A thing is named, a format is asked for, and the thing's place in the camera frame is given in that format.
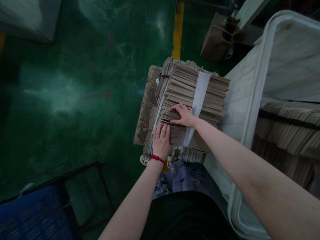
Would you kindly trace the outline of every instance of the white plastic crate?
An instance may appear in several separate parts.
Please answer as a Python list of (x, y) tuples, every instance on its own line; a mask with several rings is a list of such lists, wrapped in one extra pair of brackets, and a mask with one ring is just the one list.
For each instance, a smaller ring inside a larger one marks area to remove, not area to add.
[[(220, 130), (251, 149), (262, 94), (320, 102), (320, 23), (280, 11), (256, 46), (225, 77), (230, 88)], [(228, 201), (228, 219), (246, 239), (270, 239), (240, 191), (212, 154), (204, 166)]]

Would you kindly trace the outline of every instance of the person's leg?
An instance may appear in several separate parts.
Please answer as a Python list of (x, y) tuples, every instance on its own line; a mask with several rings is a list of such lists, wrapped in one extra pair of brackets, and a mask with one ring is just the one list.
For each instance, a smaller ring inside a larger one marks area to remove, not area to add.
[(202, 192), (211, 197), (222, 210), (221, 203), (209, 175), (204, 175), (200, 169), (186, 166), (185, 163), (181, 161), (176, 161), (170, 165), (170, 173), (172, 192)]
[(170, 173), (161, 172), (156, 188), (153, 193), (152, 200), (172, 193), (172, 182)]

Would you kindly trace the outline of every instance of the red string bracelet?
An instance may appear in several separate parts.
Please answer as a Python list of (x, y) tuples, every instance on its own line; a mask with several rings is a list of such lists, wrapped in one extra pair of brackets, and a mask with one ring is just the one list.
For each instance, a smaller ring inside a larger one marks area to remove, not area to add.
[(150, 159), (155, 159), (155, 160), (158, 160), (158, 161), (163, 162), (163, 163), (166, 162), (166, 161), (163, 161), (162, 159), (160, 159), (160, 158), (159, 158), (158, 156), (156, 156), (156, 155), (151, 155)]

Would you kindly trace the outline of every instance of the green epoxy floor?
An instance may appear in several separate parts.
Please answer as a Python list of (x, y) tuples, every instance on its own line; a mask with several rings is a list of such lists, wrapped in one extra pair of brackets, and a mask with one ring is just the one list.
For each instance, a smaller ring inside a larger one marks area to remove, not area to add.
[[(185, 5), (181, 59), (224, 76), (247, 50), (218, 64), (200, 57), (214, 13)], [(144, 170), (142, 146), (132, 142), (149, 66), (171, 56), (174, 14), (172, 0), (64, 0), (54, 44), (7, 36), (0, 62), (1, 200), (64, 173), (65, 166), (48, 171), (62, 163), (75, 169), (98, 160), (120, 205)], [(105, 216), (94, 172), (68, 189), (81, 221)]]

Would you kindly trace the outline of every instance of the blue plastic basket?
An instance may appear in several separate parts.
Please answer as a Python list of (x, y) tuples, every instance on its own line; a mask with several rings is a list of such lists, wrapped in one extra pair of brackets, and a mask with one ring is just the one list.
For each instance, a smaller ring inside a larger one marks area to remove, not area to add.
[(55, 187), (0, 206), (0, 239), (74, 239)]

